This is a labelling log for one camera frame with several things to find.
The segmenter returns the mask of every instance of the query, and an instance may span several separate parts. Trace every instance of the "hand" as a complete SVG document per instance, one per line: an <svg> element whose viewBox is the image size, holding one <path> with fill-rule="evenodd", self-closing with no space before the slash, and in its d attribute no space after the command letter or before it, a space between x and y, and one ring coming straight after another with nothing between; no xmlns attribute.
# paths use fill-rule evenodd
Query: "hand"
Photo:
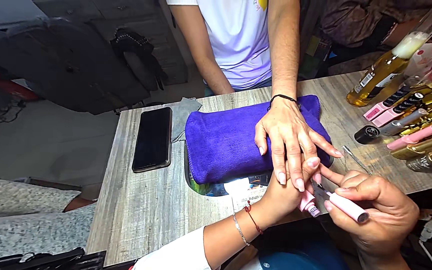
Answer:
<svg viewBox="0 0 432 270"><path fill-rule="evenodd" d="M288 170L291 181L296 183L301 192L304 191L305 181L301 164L304 157L316 157L316 146L319 146L329 155L340 158L343 155L327 140L308 126L295 102L282 97L276 97L269 112L256 124L254 141L259 148L261 156L267 152L266 134L271 139L271 152L273 158L274 174L279 183L286 184ZM288 168L285 168L287 156ZM313 179L321 183L321 174L317 171Z"/></svg>
<svg viewBox="0 0 432 270"><path fill-rule="evenodd" d="M305 181L315 173L318 169L321 160L317 156L309 158L303 163L302 175ZM265 222L263 226L271 226L284 218L286 215L294 211L301 203L301 192L291 184L279 184L275 174L271 176L268 188L261 200L256 204L261 206Z"/></svg>
<svg viewBox="0 0 432 270"><path fill-rule="evenodd" d="M358 224L331 202L324 202L334 223L351 234L360 251L383 260L401 256L401 243L418 220L416 203L381 176L356 170L340 175L323 165L320 169L324 177L341 187L335 190L338 195L353 201L369 200L374 206L366 210L369 221Z"/></svg>

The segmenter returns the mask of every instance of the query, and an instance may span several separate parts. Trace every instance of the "black smartphone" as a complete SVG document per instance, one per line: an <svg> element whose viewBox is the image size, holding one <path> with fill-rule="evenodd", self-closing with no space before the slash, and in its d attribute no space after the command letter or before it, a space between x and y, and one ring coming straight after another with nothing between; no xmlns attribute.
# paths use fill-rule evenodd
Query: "black smartphone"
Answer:
<svg viewBox="0 0 432 270"><path fill-rule="evenodd" d="M132 160L133 172L140 173L169 166L172 115L170 107L153 109L141 114Z"/></svg>

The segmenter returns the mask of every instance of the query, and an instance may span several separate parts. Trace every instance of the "amber liquid bottle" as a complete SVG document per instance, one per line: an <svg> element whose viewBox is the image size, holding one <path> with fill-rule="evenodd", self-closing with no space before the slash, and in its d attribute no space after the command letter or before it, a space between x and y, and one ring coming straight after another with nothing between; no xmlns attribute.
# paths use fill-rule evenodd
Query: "amber liquid bottle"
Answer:
<svg viewBox="0 0 432 270"><path fill-rule="evenodd" d="M372 98L403 72L411 56L432 36L432 8L391 51L382 55L346 96L349 104L366 106Z"/></svg>

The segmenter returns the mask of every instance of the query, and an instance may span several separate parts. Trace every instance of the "gray jeans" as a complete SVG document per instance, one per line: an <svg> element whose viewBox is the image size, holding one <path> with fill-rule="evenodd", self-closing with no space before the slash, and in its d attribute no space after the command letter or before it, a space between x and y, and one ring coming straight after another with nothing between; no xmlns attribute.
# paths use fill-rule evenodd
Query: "gray jeans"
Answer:
<svg viewBox="0 0 432 270"><path fill-rule="evenodd" d="M0 179L0 257L85 248L96 204L63 213L79 194Z"/></svg>

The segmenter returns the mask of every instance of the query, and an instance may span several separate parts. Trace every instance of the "gray wood-grain tabletop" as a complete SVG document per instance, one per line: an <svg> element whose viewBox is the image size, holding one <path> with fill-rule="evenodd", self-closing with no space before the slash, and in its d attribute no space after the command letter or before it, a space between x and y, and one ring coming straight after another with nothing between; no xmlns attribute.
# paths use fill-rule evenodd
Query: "gray wood-grain tabletop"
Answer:
<svg viewBox="0 0 432 270"><path fill-rule="evenodd" d="M432 188L432 173L413 172L404 161L393 158L386 138L363 145L354 133L369 122L363 118L370 107L353 107L347 93L358 83L362 72L302 81L299 96L317 95L321 101L321 123L333 145L341 152L346 145L375 175L387 177L403 192ZM229 110L269 101L271 88L247 90L198 99L201 112ZM166 168L134 173L131 169L140 115L162 106L121 112L103 185L87 244L87 252L106 250L105 265L135 260L199 227L217 222L233 213L229 195L199 195L184 177L184 142L172 144L171 164ZM351 157L336 159L331 169L362 170ZM324 186L334 188L332 183Z"/></svg>

